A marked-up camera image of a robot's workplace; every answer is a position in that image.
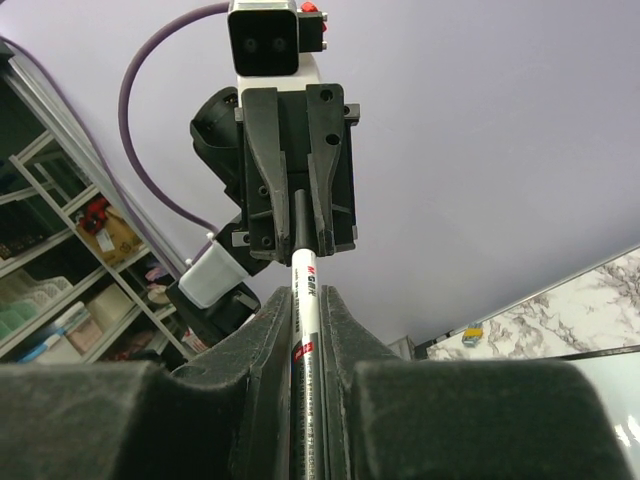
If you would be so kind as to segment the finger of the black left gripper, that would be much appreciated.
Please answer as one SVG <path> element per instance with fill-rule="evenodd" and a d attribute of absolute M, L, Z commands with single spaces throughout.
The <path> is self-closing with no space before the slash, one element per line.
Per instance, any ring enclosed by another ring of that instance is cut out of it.
<path fill-rule="evenodd" d="M 278 91 L 275 87 L 242 92 L 245 139 L 254 164 L 267 188 L 274 227 L 272 261 L 288 262 L 290 207 L 286 157 L 280 146 Z"/>
<path fill-rule="evenodd" d="M 318 255 L 335 253 L 332 185 L 343 131 L 344 91 L 336 83 L 306 87 L 311 152 L 308 157 L 310 193 L 318 241 Z"/>

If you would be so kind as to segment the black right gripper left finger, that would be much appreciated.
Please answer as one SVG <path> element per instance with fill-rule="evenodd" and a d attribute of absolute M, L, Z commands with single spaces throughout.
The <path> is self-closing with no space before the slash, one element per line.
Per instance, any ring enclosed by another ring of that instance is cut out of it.
<path fill-rule="evenodd" d="M 291 292 L 174 371 L 148 361 L 1 369 L 5 479 L 285 479 Z"/>

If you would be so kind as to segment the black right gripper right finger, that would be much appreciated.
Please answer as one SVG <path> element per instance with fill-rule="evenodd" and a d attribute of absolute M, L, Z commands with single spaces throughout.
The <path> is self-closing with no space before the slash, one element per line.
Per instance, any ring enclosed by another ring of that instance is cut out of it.
<path fill-rule="evenodd" d="M 631 479 L 565 360 L 408 361 L 321 290 L 329 479 Z"/>

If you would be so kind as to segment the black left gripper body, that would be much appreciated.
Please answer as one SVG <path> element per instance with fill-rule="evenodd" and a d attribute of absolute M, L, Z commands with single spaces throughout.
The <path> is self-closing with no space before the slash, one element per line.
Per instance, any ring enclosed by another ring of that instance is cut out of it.
<path fill-rule="evenodd" d="M 290 207 L 290 248 L 288 260 L 290 260 L 294 252 L 294 194 L 297 190 L 304 189 L 307 192 L 309 206 L 311 207 L 313 215 L 308 169 L 308 157 L 311 148 L 307 118 L 306 87 L 301 91 L 283 92 L 277 90 L 280 146 L 286 157 Z M 357 103 L 346 103 L 345 96 L 343 118 L 340 157 L 337 162 L 332 185 L 332 213 L 336 247 L 334 254 L 354 249 L 357 231 L 351 129 L 360 120 L 360 106 Z M 267 188 L 249 152 L 248 141 L 245 139 L 242 100 L 236 113 L 236 123 L 241 138 L 239 157 L 242 175 L 242 217 L 243 226 L 249 235 L 250 254 L 259 260 L 272 261 L 270 255 L 274 253 L 275 247 L 273 243 L 274 227 L 271 216 L 270 199 Z M 318 255 L 314 215 L 313 232 L 315 236 L 314 247 Z"/>

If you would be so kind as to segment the white whiteboard marker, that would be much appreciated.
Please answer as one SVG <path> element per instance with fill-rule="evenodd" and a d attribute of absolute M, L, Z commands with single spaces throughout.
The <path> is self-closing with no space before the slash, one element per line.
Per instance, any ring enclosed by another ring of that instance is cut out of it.
<path fill-rule="evenodd" d="M 290 477 L 325 479 L 328 474 L 326 406 L 316 255 L 292 257 Z"/>

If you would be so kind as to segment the white whiteboard black frame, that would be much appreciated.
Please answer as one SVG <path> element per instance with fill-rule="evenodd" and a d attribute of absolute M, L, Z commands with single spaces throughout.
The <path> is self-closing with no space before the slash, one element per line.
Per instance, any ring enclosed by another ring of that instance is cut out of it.
<path fill-rule="evenodd" d="M 563 356 L 591 382 L 635 479 L 639 478 L 639 346 Z"/>

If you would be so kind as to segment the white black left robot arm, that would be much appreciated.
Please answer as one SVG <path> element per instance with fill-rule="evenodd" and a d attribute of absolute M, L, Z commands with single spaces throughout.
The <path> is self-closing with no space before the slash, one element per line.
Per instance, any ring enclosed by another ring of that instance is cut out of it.
<path fill-rule="evenodd" d="M 319 257 L 354 249 L 357 217 L 351 130 L 360 106 L 341 85 L 309 84 L 212 96 L 190 122 L 193 148 L 224 183 L 239 214 L 167 290 L 200 340 L 213 346 L 260 308 L 245 280 L 272 263 L 289 266 L 295 194 L 306 194 L 310 241 Z"/>

